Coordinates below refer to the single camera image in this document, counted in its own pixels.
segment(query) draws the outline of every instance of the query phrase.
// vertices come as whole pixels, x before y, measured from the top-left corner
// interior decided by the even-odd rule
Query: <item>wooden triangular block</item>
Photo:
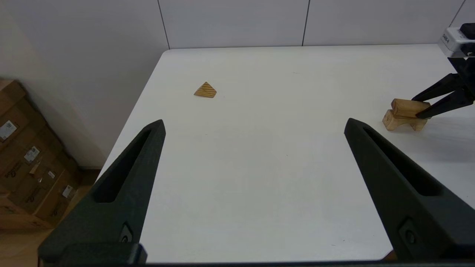
[[[205,82],[196,90],[195,95],[213,98],[216,95],[216,90],[208,82]]]

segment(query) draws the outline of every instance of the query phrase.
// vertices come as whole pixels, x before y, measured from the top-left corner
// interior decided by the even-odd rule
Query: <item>white wall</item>
[[[0,76],[25,84],[81,166],[102,166],[168,49],[158,2],[1,1],[11,17],[2,16],[9,23],[0,34],[14,36],[10,61],[18,67],[2,63]]]
[[[160,0],[170,48],[300,46],[308,0]]]
[[[463,0],[312,0],[305,46],[436,43]]]
[[[475,23],[475,0],[465,0],[451,26],[460,27],[464,23]]]
[[[436,43],[463,2],[159,0],[170,48]]]

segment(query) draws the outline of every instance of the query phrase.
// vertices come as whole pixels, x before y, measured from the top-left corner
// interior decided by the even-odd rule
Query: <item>white tabletop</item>
[[[437,45],[169,50],[103,171],[163,119],[141,237],[149,262],[378,259],[392,248],[346,121],[368,123],[475,207],[472,107],[422,132],[381,122],[393,98],[451,72]],[[213,99],[193,95],[205,81]]]

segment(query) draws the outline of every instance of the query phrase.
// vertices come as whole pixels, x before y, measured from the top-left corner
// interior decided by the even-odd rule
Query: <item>wooden block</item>
[[[384,126],[388,131],[394,131],[398,126],[403,124],[411,125],[414,131],[421,131],[427,123],[427,119],[418,119],[404,116],[394,115],[393,110],[388,109],[383,118]]]
[[[396,116],[404,116],[417,118],[416,114],[430,107],[428,102],[419,102],[406,99],[395,98],[391,102],[393,114]]]
[[[195,95],[213,98],[216,95],[216,90],[208,82],[205,82],[196,90]]]

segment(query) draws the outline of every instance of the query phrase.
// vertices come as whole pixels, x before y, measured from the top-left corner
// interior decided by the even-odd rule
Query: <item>barcode sticker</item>
[[[5,140],[7,139],[15,130],[17,127],[11,122],[7,121],[5,122],[2,127],[0,127],[0,137]]]
[[[66,186],[66,188],[64,189],[63,191],[63,197],[65,198],[68,198],[69,197],[69,193],[71,193],[71,190],[73,189],[72,186],[68,185]]]
[[[28,163],[32,163],[36,159],[36,156],[38,156],[39,152],[39,149],[33,146],[30,150],[28,150],[24,158],[28,161]]]
[[[56,176],[52,171],[48,171],[48,175],[49,175],[52,179],[54,179],[55,176]]]

